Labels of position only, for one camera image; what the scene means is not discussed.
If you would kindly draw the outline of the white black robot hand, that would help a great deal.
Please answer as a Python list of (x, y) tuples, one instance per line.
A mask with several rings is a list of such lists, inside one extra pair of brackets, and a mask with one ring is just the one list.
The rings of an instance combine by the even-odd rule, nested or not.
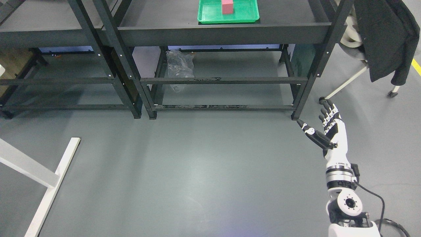
[(322, 149), (327, 168), (332, 166), (350, 167), (350, 162), (346, 157), (348, 152), (346, 126), (339, 109), (329, 99), (320, 102), (323, 107), (319, 119), (322, 122), (323, 131), (316, 130), (300, 119), (296, 122), (307, 138)]

